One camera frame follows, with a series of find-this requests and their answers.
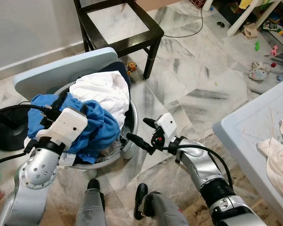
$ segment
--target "wall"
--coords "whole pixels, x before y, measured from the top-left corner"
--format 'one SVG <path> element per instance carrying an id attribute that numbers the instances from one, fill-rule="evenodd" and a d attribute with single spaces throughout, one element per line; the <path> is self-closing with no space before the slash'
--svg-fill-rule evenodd
<path id="1" fill-rule="evenodd" d="M 81 40 L 73 0 L 0 0 L 0 68 Z"/>

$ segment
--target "pink toy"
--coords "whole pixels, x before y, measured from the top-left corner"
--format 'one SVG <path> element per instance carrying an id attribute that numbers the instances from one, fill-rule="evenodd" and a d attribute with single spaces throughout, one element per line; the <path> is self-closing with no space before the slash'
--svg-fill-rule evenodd
<path id="1" fill-rule="evenodd" d="M 276 55 L 277 55 L 277 49 L 278 49 L 278 46 L 274 46 L 274 47 L 273 47 L 273 50 L 272 50 L 272 52 L 271 52 L 271 55 L 276 56 Z"/>

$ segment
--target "blue cloth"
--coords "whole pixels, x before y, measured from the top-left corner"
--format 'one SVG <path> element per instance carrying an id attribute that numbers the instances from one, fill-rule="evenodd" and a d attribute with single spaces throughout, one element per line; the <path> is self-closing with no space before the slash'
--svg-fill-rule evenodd
<path id="1" fill-rule="evenodd" d="M 58 95 L 37 95 L 31 103 L 33 105 L 45 106 L 51 105 Z M 82 106 L 88 106 L 87 119 L 88 125 L 80 134 L 80 136 L 72 143 L 67 153 L 77 153 L 84 161 L 95 163 L 99 151 L 107 148 L 120 135 L 120 129 L 115 118 L 106 110 L 104 110 L 97 101 L 90 100 L 81 102 L 73 98 L 70 93 L 67 93 L 63 105 L 60 107 L 62 111 L 66 107 L 72 107 L 78 111 Z M 44 129 L 40 124 L 43 116 L 39 110 L 31 109 L 28 112 L 28 137 L 35 139 L 38 131 Z"/>

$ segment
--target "laundry basket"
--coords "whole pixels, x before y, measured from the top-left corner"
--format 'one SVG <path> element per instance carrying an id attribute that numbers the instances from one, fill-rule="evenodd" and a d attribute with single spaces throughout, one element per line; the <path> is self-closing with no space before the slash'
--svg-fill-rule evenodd
<path id="1" fill-rule="evenodd" d="M 74 84 L 74 82 L 63 86 L 62 88 L 57 90 L 55 92 L 55 94 L 56 95 L 60 94 L 62 91 L 68 89 L 72 84 Z M 130 129 L 131 133 L 133 133 L 133 134 L 137 133 L 138 115 L 137 115 L 136 107 L 135 107 L 132 99 L 130 101 L 129 111 L 126 113 L 125 126 L 127 126 Z M 126 144 L 124 145 L 122 150 L 120 150 L 120 151 L 117 150 L 115 155 L 111 156 L 110 158 L 108 158 L 105 161 L 97 162 L 95 164 L 86 163 L 86 162 L 80 163 L 80 162 L 75 161 L 72 167 L 76 168 L 76 169 L 81 169 L 81 170 L 92 170 L 92 169 L 95 170 L 95 169 L 107 166 L 107 165 L 115 162 L 120 157 L 122 157 L 124 159 L 131 159 L 133 157 L 135 151 L 137 151 L 137 150 L 138 150 L 138 147 L 136 146 L 136 144 L 134 144 L 131 140 L 128 140 L 126 142 Z"/>

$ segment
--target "black cord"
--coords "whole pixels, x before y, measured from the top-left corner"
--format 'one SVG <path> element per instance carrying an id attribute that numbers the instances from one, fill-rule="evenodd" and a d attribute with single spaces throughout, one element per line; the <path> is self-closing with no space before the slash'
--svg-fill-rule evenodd
<path id="1" fill-rule="evenodd" d="M 178 149 L 178 148 L 199 148 L 199 149 L 205 150 L 205 151 L 213 154 L 215 157 L 217 157 L 221 161 L 222 165 L 224 166 L 225 171 L 226 171 L 226 175 L 227 175 L 227 179 L 228 179 L 228 184 L 233 189 L 233 181 L 232 181 L 231 173 L 230 173 L 225 161 L 223 160 L 223 158 L 220 155 L 218 155 L 213 150 L 211 150 L 207 147 L 200 146 L 200 145 L 178 145 L 178 146 L 173 146 L 173 147 L 160 147 L 160 146 L 155 145 L 153 140 L 151 140 L 151 144 L 154 148 L 156 148 L 158 150 L 173 150 L 173 149 Z"/>
<path id="2" fill-rule="evenodd" d="M 164 36 L 169 37 L 169 38 L 185 38 L 185 37 L 190 37 L 190 36 L 193 36 L 193 35 L 195 35 L 195 34 L 198 34 L 198 33 L 201 31 L 202 27 L 203 27 L 202 8 L 200 9 L 200 14 L 201 14 L 201 28 L 200 28 L 199 31 L 197 31 L 196 33 L 190 34 L 190 35 L 186 35 L 186 36 L 177 36 L 177 37 L 175 37 L 175 36 L 169 36 L 169 35 L 165 35 L 165 34 L 164 34 Z"/>
<path id="3" fill-rule="evenodd" d="M 16 109 L 16 108 L 34 108 L 40 111 L 44 110 L 44 107 L 40 107 L 37 105 L 12 105 L 12 106 L 1 108 L 0 113 L 8 111 L 8 110 Z"/>
<path id="4" fill-rule="evenodd" d="M 25 101 L 22 101 L 22 102 L 20 102 L 18 105 L 20 105 L 20 104 L 23 104 L 23 103 L 25 103 L 25 102 L 29 102 L 28 100 L 25 100 Z"/>
<path id="5" fill-rule="evenodd" d="M 18 105 L 23 104 L 23 103 L 25 103 L 25 102 L 30 102 L 30 101 L 25 100 L 25 101 L 20 102 Z"/>
<path id="6" fill-rule="evenodd" d="M 8 111 L 8 110 L 13 110 L 13 109 L 16 109 L 16 108 L 34 108 L 34 109 L 37 109 L 37 110 L 40 110 L 40 111 L 44 111 L 44 110 L 50 111 L 50 109 L 47 109 L 47 108 L 44 108 L 44 107 L 41 107 L 41 106 L 37 106 L 37 105 L 21 105 L 21 104 L 18 104 L 18 105 L 13 105 L 13 106 L 8 106 L 8 107 L 1 108 L 0 109 L 0 113 Z M 15 158 L 24 156 L 27 153 L 28 153 L 27 150 L 24 150 L 23 153 L 12 155 L 12 156 L 0 159 L 0 163 L 2 163 L 4 161 L 7 161 L 7 160 L 11 160 L 11 159 L 15 159 Z"/>
<path id="7" fill-rule="evenodd" d="M 6 158 L 3 158 L 3 159 L 0 159 L 0 163 L 7 161 L 7 160 L 15 159 L 15 158 L 18 158 L 18 157 L 22 157 L 24 155 L 26 155 L 26 153 L 20 153 L 20 154 L 15 154 L 15 155 L 6 157 Z"/>

